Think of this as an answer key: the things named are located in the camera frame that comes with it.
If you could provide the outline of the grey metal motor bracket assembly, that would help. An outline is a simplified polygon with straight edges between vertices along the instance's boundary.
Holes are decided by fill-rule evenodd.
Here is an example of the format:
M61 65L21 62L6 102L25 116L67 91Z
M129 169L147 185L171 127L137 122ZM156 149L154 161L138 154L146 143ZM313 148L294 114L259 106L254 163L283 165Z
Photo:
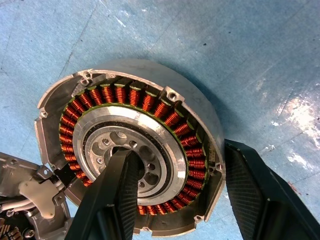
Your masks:
M45 165L0 152L0 240L65 240L65 185Z

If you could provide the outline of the silver motor housing copper coils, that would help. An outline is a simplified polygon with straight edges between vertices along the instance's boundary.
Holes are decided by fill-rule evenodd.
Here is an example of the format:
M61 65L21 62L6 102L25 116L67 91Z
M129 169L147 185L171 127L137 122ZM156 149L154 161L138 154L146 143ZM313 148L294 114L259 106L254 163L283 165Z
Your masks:
M43 164L79 205L113 155L138 157L134 233L169 238L210 218L225 186L224 135L204 85L146 59L67 75L38 103Z

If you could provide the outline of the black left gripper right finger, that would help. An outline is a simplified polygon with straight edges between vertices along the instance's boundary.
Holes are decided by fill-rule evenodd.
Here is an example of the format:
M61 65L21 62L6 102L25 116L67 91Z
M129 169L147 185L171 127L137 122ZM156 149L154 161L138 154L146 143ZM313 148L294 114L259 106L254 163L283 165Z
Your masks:
M255 149L224 141L226 187L243 240L320 240L320 223Z

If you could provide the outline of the blue table cover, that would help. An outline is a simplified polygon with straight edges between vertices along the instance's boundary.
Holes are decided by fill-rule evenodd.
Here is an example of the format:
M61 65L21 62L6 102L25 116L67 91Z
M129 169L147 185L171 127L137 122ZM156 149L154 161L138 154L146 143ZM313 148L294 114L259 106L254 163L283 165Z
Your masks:
M0 0L0 152L40 164L43 94L115 59L196 78L320 223L320 0Z

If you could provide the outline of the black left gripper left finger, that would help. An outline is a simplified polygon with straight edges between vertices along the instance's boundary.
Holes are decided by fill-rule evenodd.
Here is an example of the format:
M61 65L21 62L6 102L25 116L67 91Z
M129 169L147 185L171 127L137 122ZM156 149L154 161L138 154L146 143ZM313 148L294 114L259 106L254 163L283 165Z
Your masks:
M132 240L140 157L118 150L87 189L64 240Z

